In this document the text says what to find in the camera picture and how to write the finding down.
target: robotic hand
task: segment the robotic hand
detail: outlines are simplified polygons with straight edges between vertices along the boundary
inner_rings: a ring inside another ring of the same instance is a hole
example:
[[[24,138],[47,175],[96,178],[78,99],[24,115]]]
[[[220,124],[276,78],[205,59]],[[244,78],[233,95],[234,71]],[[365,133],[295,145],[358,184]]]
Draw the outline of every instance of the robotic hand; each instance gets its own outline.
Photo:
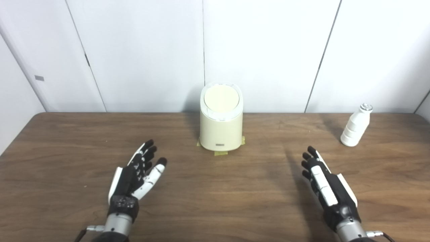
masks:
[[[339,236],[342,242],[374,242],[375,236],[385,236],[381,231],[364,231],[357,210],[357,199],[342,174],[332,174],[324,159],[313,147],[303,153],[305,168],[303,176],[310,181],[312,190],[324,210],[326,224]]]
[[[157,151],[153,144],[153,140],[143,143],[126,167],[116,169],[109,190],[106,224],[88,226],[81,231],[75,242],[79,242],[86,231],[102,232],[92,242],[129,242],[131,225],[139,212],[138,201],[151,190],[167,164],[165,158],[160,158],[151,169],[150,160]]]

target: white wall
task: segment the white wall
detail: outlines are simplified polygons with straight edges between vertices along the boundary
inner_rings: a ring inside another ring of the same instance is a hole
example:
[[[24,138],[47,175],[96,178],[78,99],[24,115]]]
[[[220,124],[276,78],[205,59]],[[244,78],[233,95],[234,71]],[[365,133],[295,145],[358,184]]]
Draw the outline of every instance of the white wall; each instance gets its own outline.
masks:
[[[413,112],[430,2],[343,0],[314,84],[338,4],[0,0],[0,32],[48,111],[194,111],[205,82],[230,81],[246,112]]]
[[[304,112],[339,0],[204,0],[206,83],[229,81],[246,112]]]
[[[65,1],[0,0],[0,28],[47,111],[105,112]]]
[[[342,1],[307,112],[414,112],[430,90],[430,1]]]
[[[428,96],[416,112],[430,122],[430,97]]]
[[[198,110],[201,0],[68,0],[108,112]]]
[[[27,122],[45,110],[1,36],[0,66],[1,155]]]

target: bottle cap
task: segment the bottle cap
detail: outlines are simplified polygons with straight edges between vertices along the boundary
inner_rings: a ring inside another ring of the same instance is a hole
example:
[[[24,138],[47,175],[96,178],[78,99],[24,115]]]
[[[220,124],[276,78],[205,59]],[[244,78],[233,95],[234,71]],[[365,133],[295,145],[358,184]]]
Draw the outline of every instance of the bottle cap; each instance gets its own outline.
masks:
[[[362,105],[360,105],[360,109],[364,111],[372,111],[373,107],[368,103],[363,103]]]

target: white bottle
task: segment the white bottle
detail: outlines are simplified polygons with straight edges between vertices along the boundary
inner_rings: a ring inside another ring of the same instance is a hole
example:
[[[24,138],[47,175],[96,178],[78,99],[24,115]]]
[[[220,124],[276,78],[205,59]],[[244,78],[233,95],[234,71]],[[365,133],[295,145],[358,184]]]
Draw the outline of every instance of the white bottle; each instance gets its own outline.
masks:
[[[358,144],[369,125],[372,110],[372,105],[363,103],[360,109],[351,115],[341,136],[341,142],[344,145],[352,147]]]

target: wooden table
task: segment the wooden table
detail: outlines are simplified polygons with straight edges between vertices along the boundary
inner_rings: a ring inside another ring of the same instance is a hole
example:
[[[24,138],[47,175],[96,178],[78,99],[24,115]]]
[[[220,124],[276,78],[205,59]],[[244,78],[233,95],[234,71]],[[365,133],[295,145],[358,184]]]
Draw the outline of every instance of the wooden table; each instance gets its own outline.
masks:
[[[194,113],[36,115],[0,157],[0,241],[71,242],[104,224],[115,168],[148,139],[169,163],[140,202],[132,242],[335,241],[301,177],[308,145],[344,175],[365,229],[428,241],[430,125],[414,114],[372,114],[350,148],[339,142],[348,117],[245,114],[246,144],[214,156],[196,146]]]

